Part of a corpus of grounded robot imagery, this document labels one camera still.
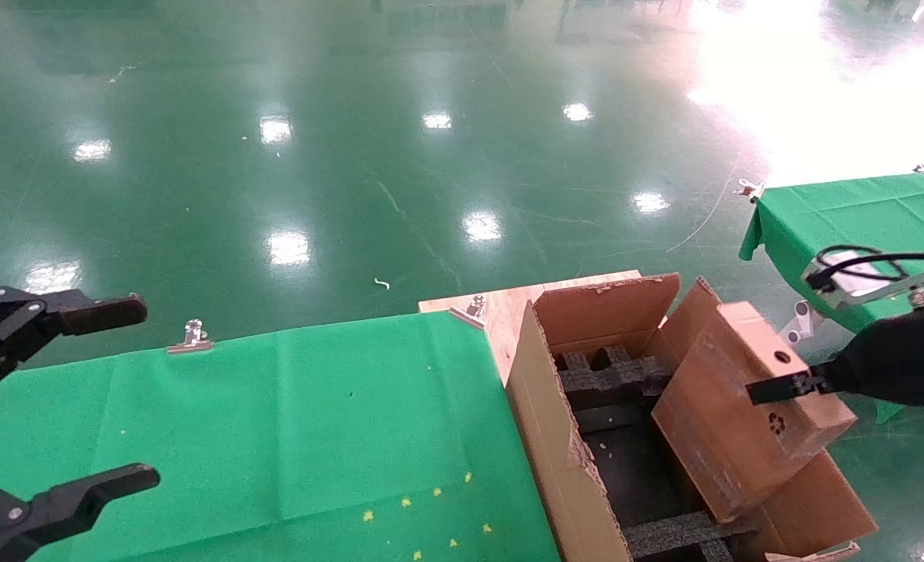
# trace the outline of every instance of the floor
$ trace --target floor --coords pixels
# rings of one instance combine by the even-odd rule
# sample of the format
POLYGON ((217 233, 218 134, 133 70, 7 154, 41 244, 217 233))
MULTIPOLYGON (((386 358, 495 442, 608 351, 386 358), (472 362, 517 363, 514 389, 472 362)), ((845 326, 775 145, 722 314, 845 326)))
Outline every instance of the floor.
MULTIPOLYGON (((625 269, 780 327, 737 181, 924 164, 924 0, 435 1, 0 0, 0 284, 151 307, 34 364, 625 269)), ((924 561, 924 410, 833 455, 924 561)))

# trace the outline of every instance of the black cable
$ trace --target black cable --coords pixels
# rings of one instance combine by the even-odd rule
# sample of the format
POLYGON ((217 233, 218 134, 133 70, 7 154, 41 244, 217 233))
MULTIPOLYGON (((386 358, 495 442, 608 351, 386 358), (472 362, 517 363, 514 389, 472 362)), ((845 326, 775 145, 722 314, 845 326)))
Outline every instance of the black cable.
MULTIPOLYGON (((858 246, 857 244, 837 244, 833 246, 826 246, 826 248, 819 250, 819 253, 816 254, 816 261, 818 261, 819 265, 823 266, 824 268, 833 267, 835 265, 840 265, 840 264, 829 263, 826 260, 826 254, 833 253, 833 252, 840 251, 840 250, 854 250, 857 252, 868 252, 869 254, 872 254, 875 256, 883 255, 882 250, 872 248, 869 246, 858 246)), ((840 273, 844 275, 850 275, 851 277, 862 277, 865 279, 875 279, 876 281, 902 281, 902 279, 909 277, 909 274, 907 273, 907 271, 902 269, 902 266, 900 266, 900 264, 898 264, 897 261, 889 260, 889 265, 893 266, 893 268, 896 269, 896 272, 898 273, 897 276, 893 277, 890 275, 880 275, 876 273, 861 273, 858 271, 840 271, 840 273)))
MULTIPOLYGON (((855 258, 848 259, 836 265, 831 265, 823 268, 822 270, 816 271, 816 273, 808 274, 805 277, 805 281, 808 282, 809 287, 813 289, 822 289, 830 285, 830 279, 833 278, 833 275, 837 273, 847 273, 844 270, 848 267, 858 265, 861 263, 873 263, 873 262, 889 262, 893 263, 896 260, 924 260, 924 252, 893 252, 893 253, 879 253, 871 256, 858 256, 855 258)), ((901 279, 890 278, 883 280, 891 281, 900 281, 901 279)))

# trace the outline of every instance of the green tablecloth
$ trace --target green tablecloth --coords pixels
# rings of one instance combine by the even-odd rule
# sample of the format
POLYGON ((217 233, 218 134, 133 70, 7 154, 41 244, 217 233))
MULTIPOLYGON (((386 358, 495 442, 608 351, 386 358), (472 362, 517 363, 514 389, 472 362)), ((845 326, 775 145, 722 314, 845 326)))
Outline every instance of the green tablecloth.
POLYGON ((447 313, 0 384, 1 487, 130 462, 163 483, 37 562, 559 561, 485 336, 447 313))
MULTIPOLYGON (((754 210, 741 259, 752 259, 761 244, 787 284, 827 318, 852 332, 879 318, 904 314, 909 311, 905 298, 833 310, 805 285, 801 274, 819 250, 834 244, 924 252, 924 174, 768 189, 754 210)), ((911 273, 924 270, 924 262, 902 265, 911 273)), ((879 270, 891 273, 884 266, 879 270)), ((880 404, 879 420, 900 409, 880 404)))

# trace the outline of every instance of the wooden board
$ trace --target wooden board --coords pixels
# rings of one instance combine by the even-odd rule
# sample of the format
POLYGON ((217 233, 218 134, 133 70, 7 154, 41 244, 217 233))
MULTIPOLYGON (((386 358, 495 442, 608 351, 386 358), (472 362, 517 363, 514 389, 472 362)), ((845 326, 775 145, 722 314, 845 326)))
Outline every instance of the wooden board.
MULTIPOLYGON (((524 317, 524 310, 528 301, 538 300, 538 297, 545 291, 581 287, 583 285, 614 283, 639 277, 641 275, 638 270, 621 271, 619 273, 592 275, 590 277, 579 277, 553 283, 527 285, 526 287, 481 293, 486 297, 486 310, 483 313, 483 321, 486 323, 486 337, 490 340, 490 348, 493 350, 493 358, 497 362, 500 379, 506 384, 507 377, 511 373, 514 350, 518 345, 518 333, 521 331, 521 318, 524 317)), ((436 312, 448 310, 452 307, 465 310, 469 307, 469 303, 472 302, 474 296, 476 295, 422 301, 417 303, 417 308, 420 312, 436 312)))

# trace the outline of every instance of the cardboard box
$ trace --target cardboard box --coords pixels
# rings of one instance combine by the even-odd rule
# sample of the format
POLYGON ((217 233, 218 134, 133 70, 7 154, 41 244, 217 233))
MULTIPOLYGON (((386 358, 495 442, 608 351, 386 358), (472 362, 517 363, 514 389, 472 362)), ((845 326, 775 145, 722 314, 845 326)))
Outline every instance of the cardboard box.
MULTIPOLYGON (((632 557, 609 505, 605 483, 562 391, 553 355, 565 351, 593 353, 602 346, 619 344, 630 355, 656 356, 677 369, 721 304, 711 288, 698 279, 663 322, 679 289, 677 274, 644 277, 548 291, 525 310, 507 394, 566 562, 627 562, 632 557)), ((739 325, 741 335, 750 336, 748 332, 754 330, 752 324, 739 325)), ((747 361, 758 355, 743 357, 747 361)), ((677 390, 687 389, 681 386, 677 390)), ((684 423, 693 426, 687 431, 693 446, 709 451, 705 458, 711 470, 702 475, 709 474, 712 482, 716 478, 743 481, 746 472, 730 472, 729 459, 720 458, 716 451, 716 444, 722 442, 716 428, 705 426, 697 417, 684 423)), ((798 439, 792 446, 797 451, 815 447, 811 441, 798 439)), ((692 475, 691 479, 700 489, 714 490, 702 480, 704 477, 692 475)), ((748 544, 748 550, 755 553, 807 556, 876 529, 875 521, 825 450, 748 509, 761 529, 748 544)))
POLYGON ((805 372, 750 303, 720 304, 652 416, 719 522, 750 513, 857 420, 836 394, 751 405, 746 385, 805 372))

